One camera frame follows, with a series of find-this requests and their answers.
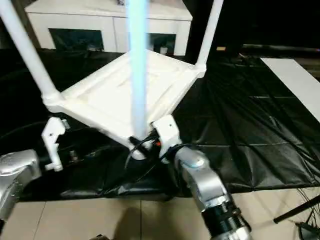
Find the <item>wire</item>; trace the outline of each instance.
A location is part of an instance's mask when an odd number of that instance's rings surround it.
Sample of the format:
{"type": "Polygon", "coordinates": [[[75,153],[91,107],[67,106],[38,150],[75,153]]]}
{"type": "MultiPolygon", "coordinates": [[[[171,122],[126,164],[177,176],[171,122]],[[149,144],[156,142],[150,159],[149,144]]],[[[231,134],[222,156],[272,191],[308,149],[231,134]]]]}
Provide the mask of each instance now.
{"type": "Polygon", "coordinates": [[[182,147],[185,147],[185,146],[191,146],[192,144],[190,143],[182,143],[182,144],[177,144],[171,148],[168,149],[168,151],[166,153],[164,153],[153,165],[151,165],[150,168],[148,168],[138,179],[136,179],[134,181],[134,183],[137,183],[139,182],[141,179],[143,179],[146,175],[148,175],[148,173],[150,173],[152,171],[152,169],[155,168],[155,166],[159,163],[161,163],[161,161],[163,159],[165,159],[168,155],[172,154],[174,151],[176,151],[177,149],[180,149],[182,147]]]}
{"type": "Polygon", "coordinates": [[[126,157],[126,160],[125,160],[125,163],[124,163],[124,169],[127,169],[132,155],[134,154],[134,152],[136,150],[138,150],[138,148],[141,147],[142,144],[144,144],[144,143],[146,143],[148,141],[155,140],[155,139],[157,139],[156,135],[150,135],[150,136],[146,137],[144,140],[140,141],[137,145],[135,145],[135,147],[129,152],[128,156],[126,157]]]}

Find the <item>black tarp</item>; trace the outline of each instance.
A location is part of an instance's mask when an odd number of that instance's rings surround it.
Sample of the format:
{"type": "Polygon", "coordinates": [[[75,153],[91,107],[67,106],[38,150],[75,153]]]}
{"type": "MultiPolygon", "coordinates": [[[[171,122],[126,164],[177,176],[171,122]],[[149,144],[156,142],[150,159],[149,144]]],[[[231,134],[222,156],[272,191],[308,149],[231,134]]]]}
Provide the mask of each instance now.
{"type": "MultiPolygon", "coordinates": [[[[45,162],[41,132],[52,113],[19,54],[0,54],[0,154],[33,148],[45,162]]],[[[62,91],[119,54],[43,50],[40,56],[62,91]]],[[[206,153],[232,193],[320,185],[320,124],[259,59],[210,60],[173,116],[183,141],[206,153]]],[[[163,164],[133,182],[146,162],[131,161],[124,171],[126,148],[68,120],[72,128],[59,138],[59,154],[64,163],[75,155],[80,163],[46,172],[23,200],[188,195],[163,164]]]]}

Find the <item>tile floor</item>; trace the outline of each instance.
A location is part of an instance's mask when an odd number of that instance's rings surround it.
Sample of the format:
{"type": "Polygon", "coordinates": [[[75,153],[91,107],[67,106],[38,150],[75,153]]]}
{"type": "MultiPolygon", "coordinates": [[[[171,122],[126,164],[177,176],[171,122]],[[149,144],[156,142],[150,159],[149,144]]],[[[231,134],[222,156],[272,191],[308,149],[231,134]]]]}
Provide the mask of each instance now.
{"type": "MultiPolygon", "coordinates": [[[[309,198],[320,188],[308,188],[309,198]]],[[[304,202],[295,189],[234,194],[253,228],[255,240],[298,240],[292,221],[305,221],[308,210],[279,224],[273,217],[304,202]]],[[[1,240],[89,240],[103,234],[115,240],[209,240],[192,199],[169,202],[134,199],[86,199],[21,202],[1,240]]]]}

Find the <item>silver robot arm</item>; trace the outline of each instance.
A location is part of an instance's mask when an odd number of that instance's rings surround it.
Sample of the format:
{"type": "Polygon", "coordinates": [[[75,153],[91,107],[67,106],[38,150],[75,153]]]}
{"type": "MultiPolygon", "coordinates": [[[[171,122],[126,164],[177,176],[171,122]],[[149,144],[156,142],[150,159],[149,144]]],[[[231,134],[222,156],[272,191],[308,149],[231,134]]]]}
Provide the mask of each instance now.
{"type": "Polygon", "coordinates": [[[34,150],[0,157],[0,232],[25,186],[40,176],[39,160],[34,150]]]}
{"type": "Polygon", "coordinates": [[[152,123],[161,143],[160,158],[172,163],[190,188],[213,240],[250,240],[250,226],[236,207],[206,155],[182,144],[178,126],[171,115],[152,123]]]}
{"type": "Polygon", "coordinates": [[[190,188],[213,240],[251,239],[240,209],[203,152],[184,146],[176,152],[174,165],[190,188]]]}

